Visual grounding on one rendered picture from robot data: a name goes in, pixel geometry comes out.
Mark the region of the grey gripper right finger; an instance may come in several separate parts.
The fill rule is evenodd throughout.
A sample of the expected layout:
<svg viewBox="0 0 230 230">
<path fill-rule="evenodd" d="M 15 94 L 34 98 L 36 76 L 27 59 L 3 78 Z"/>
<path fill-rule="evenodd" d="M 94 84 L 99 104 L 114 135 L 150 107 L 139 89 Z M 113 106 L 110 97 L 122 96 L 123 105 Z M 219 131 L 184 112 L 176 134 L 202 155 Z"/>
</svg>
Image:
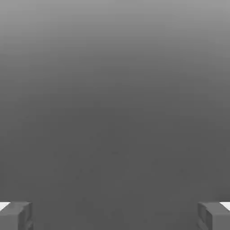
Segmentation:
<svg viewBox="0 0 230 230">
<path fill-rule="evenodd" d="M 198 230 L 230 230 L 230 202 L 199 202 Z"/>
</svg>

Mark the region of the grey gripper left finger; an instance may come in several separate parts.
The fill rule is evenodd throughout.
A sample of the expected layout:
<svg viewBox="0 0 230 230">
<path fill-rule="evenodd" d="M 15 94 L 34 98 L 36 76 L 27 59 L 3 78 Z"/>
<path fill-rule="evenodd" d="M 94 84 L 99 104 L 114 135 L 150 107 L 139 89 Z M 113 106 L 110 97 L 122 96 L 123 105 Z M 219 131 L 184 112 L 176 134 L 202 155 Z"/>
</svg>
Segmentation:
<svg viewBox="0 0 230 230">
<path fill-rule="evenodd" d="M 34 230 L 33 203 L 0 201 L 0 230 Z"/>
</svg>

